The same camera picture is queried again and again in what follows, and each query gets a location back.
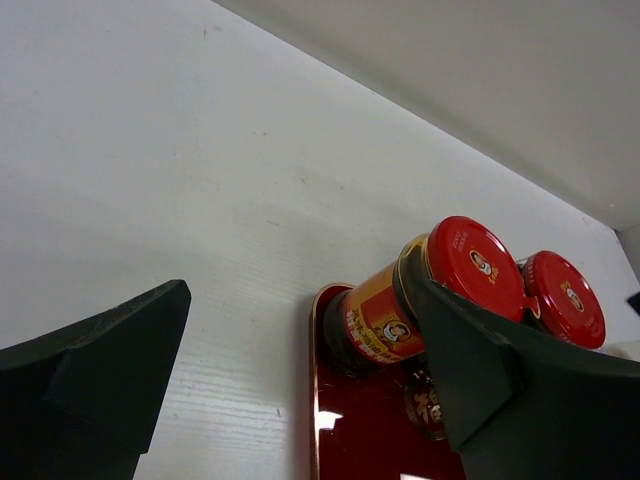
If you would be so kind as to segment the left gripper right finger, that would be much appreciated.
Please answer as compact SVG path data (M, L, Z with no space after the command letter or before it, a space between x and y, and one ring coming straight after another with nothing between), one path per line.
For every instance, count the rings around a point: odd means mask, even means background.
M470 479L635 479L639 365L514 323L430 280L413 305Z

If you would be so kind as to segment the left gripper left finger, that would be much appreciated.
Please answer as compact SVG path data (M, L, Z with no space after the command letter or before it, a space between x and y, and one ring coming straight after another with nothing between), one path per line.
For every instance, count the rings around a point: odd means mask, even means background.
M1 351L4 479L131 479L149 451L191 292L170 280Z

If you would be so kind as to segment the red lid chili sauce jar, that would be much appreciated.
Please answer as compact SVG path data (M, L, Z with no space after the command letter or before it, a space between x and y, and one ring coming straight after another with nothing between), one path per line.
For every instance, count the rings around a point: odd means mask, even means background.
M331 365L360 376L422 354L416 302L424 281L516 323L528 313L540 314L503 242L469 217L450 216L406 244L394 262L329 302L322 333Z

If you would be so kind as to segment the white lid condiment jar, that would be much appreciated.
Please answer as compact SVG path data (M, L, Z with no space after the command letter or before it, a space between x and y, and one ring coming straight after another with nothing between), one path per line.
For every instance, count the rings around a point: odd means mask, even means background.
M601 352L610 356L640 362L640 341L607 344L601 348Z

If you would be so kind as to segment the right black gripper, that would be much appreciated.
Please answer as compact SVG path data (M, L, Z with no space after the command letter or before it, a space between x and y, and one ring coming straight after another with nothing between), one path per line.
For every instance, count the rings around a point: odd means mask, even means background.
M640 315L640 292L637 292L627 298L626 303L634 310L637 315Z

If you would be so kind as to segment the red lid brown sauce bottle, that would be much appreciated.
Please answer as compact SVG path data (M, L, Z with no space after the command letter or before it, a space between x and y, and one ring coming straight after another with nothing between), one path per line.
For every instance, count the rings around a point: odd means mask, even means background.
M606 339L606 321L593 289L577 268L553 251L539 251L517 262L526 293L539 314L524 323L565 342L597 350Z

